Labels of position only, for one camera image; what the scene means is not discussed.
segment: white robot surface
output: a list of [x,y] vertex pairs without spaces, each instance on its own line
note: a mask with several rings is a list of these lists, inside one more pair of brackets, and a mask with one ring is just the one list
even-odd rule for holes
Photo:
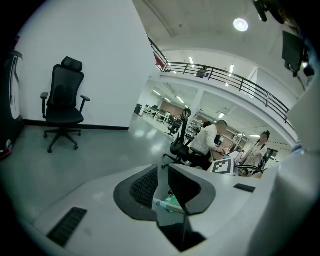
[[[116,186],[150,165],[87,182],[43,213],[34,227],[22,224],[49,255],[272,255],[319,196],[318,156],[302,150],[294,154],[268,169],[262,179],[171,165],[184,176],[209,182],[216,192],[203,213],[188,216],[192,230],[205,241],[186,251],[173,246],[155,221],[135,220],[114,201]],[[237,189],[236,184],[254,192]],[[46,236],[73,207],[87,212],[62,248]]]

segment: white wall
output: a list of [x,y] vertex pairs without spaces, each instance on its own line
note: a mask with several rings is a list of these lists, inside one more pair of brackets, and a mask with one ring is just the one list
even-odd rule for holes
[[158,97],[157,95],[155,95],[155,94],[152,92],[151,95],[150,95],[150,97],[149,97],[149,99],[148,99],[148,101],[147,101],[147,104],[148,104],[149,106],[151,106],[151,107],[154,106],[154,105],[156,105],[156,106],[158,106],[158,108],[160,108],[162,102],[163,102],[162,98]]
[[128,127],[154,70],[146,32],[131,0],[47,0],[19,33],[23,55],[20,106],[24,119],[41,120],[42,92],[50,93],[52,71],[69,56],[83,63],[78,91],[91,99],[84,124]]
[[258,68],[257,71],[256,84],[278,98],[289,109],[291,109],[297,103],[297,98],[292,94],[291,91],[289,91],[278,80],[260,68]]

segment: woman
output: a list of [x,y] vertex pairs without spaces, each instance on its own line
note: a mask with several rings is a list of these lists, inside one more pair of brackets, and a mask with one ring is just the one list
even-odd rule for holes
[[264,131],[260,135],[260,139],[257,143],[253,144],[250,148],[250,150],[245,154],[245,156],[241,159],[240,163],[242,163],[244,166],[255,166],[258,167],[259,163],[261,162],[262,158],[265,156],[265,154],[268,151],[266,143],[269,140],[270,132]]

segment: black mesh panel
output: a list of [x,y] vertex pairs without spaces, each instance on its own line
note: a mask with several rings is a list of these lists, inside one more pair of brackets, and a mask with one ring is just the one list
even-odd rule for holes
[[52,85],[48,107],[77,106],[77,93],[84,74],[56,65],[52,73]]
[[137,179],[130,186],[130,196],[139,204],[152,208],[152,201],[158,187],[158,170],[155,168]]

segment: white shirt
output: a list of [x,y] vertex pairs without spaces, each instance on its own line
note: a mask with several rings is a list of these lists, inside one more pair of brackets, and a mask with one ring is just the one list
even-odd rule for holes
[[261,162],[262,158],[268,151],[267,145],[262,148],[263,145],[259,146],[259,143],[255,143],[251,146],[250,150],[245,154],[244,158],[242,159],[242,163],[245,166],[255,166],[258,167],[259,163]]
[[194,138],[191,147],[204,153],[208,154],[209,150],[216,151],[217,146],[215,144],[215,138],[217,136],[217,127],[215,124],[209,125],[202,129],[200,133]]

